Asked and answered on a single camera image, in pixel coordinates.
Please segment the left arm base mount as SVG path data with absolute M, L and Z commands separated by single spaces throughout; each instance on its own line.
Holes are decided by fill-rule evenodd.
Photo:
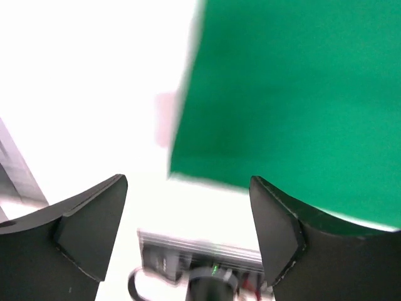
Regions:
M 274 300 L 273 288 L 264 279 L 261 254 L 255 250 L 202 240 L 185 240 L 137 231 L 142 267 L 176 285 L 184 275 L 207 271 L 212 277 L 231 271 L 230 283 L 255 294 L 256 300 Z

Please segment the green t-shirt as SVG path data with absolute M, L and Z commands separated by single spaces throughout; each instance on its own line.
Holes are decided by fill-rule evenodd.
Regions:
M 400 227 L 400 2 L 206 1 L 170 171 Z

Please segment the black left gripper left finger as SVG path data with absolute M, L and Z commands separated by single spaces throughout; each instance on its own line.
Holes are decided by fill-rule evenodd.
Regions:
M 1 223 L 1 300 L 95 300 L 125 205 L 123 174 Z

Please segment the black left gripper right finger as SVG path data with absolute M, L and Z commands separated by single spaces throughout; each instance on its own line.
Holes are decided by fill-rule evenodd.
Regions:
M 400 300 L 400 232 L 345 221 L 259 176 L 249 196 L 266 283 L 276 300 Z

